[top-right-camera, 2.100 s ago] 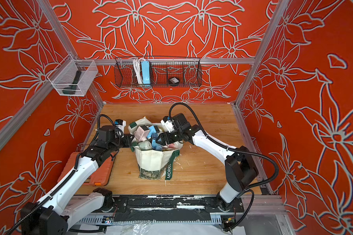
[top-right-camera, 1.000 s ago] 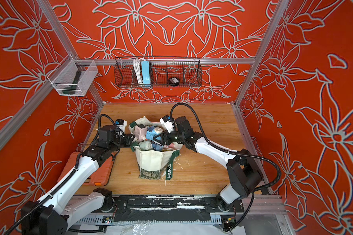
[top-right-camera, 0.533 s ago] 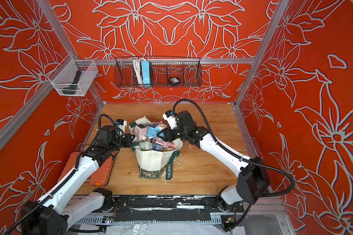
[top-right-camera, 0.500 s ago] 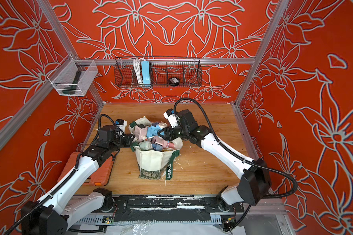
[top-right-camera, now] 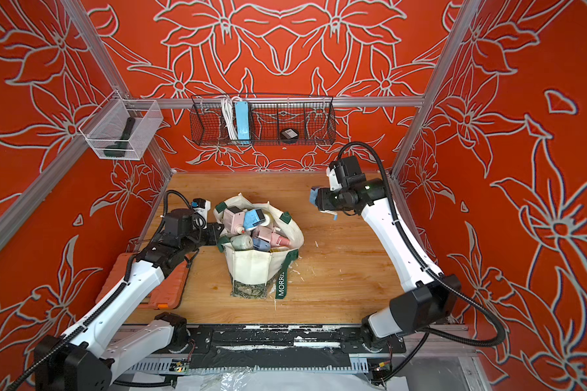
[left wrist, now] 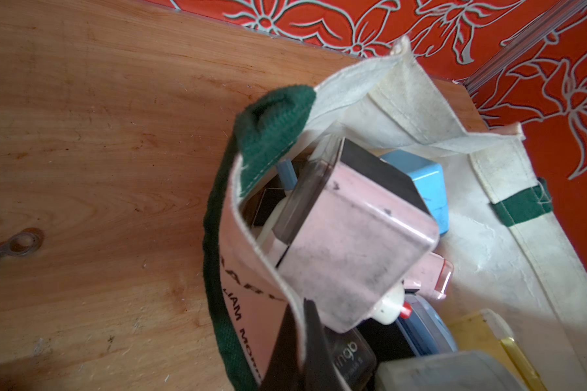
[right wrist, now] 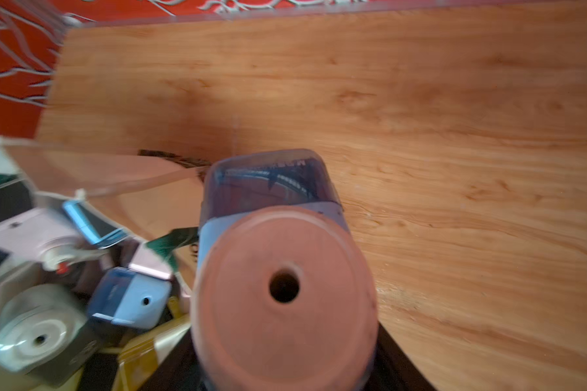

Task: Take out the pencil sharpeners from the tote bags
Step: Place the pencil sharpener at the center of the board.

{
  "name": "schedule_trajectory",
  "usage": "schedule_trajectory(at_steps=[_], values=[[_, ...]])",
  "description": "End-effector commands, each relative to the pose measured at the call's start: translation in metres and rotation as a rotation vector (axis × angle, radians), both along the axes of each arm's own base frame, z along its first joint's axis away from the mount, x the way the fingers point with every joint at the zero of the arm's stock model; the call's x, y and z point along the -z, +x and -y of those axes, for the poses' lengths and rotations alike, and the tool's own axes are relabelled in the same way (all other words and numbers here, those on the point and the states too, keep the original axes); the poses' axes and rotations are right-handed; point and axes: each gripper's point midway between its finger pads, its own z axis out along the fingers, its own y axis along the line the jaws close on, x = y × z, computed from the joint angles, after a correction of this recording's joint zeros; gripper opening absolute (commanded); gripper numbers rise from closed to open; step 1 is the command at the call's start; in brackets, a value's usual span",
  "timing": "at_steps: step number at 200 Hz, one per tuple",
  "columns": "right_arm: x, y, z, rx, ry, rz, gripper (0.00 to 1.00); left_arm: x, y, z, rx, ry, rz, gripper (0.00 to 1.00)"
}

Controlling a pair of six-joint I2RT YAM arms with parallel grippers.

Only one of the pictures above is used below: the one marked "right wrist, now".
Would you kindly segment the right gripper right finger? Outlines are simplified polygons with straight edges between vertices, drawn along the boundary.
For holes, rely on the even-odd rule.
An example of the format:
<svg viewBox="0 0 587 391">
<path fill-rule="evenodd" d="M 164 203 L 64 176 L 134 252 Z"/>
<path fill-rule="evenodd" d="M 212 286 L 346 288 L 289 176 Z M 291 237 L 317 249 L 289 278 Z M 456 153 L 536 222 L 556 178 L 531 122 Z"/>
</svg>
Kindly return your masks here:
<svg viewBox="0 0 587 391">
<path fill-rule="evenodd" d="M 435 391 L 389 332 L 378 325 L 378 339 L 371 371 L 371 389 L 385 391 Z"/>
</svg>

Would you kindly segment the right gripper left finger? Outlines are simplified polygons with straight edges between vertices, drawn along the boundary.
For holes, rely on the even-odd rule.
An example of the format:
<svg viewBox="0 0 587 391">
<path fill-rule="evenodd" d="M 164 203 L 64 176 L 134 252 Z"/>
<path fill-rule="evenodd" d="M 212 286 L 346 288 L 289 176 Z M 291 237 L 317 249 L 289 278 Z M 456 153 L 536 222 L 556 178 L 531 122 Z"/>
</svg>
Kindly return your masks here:
<svg viewBox="0 0 587 391">
<path fill-rule="evenodd" d="M 139 391 L 202 390 L 202 370 L 188 330 Z"/>
</svg>

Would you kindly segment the blue pencil sharpener pink cap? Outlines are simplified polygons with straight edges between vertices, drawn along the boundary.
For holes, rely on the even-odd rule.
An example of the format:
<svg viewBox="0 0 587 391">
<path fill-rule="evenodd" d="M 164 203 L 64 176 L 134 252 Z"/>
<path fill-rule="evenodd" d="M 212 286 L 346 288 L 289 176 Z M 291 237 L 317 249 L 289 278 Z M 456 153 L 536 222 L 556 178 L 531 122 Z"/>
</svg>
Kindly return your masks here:
<svg viewBox="0 0 587 391">
<path fill-rule="evenodd" d="M 361 390 L 378 301 L 322 158 L 235 156 L 205 176 L 192 340 L 208 390 Z"/>
</svg>

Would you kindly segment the white canvas tote bag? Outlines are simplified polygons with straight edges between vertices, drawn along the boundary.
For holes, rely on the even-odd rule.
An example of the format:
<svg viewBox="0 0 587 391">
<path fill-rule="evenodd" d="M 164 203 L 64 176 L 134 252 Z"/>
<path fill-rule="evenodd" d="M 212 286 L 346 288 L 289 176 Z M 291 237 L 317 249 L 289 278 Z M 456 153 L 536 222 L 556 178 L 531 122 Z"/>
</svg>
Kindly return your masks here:
<svg viewBox="0 0 587 391">
<path fill-rule="evenodd" d="M 0 314 L 41 284 L 67 288 L 86 313 L 122 267 L 168 280 L 157 326 L 189 315 L 197 269 L 202 168 L 155 152 L 80 152 L 0 138 Z M 68 350 L 28 375 L 0 366 L 0 390 L 112 390 L 117 356 L 152 330 L 90 318 Z"/>
</svg>

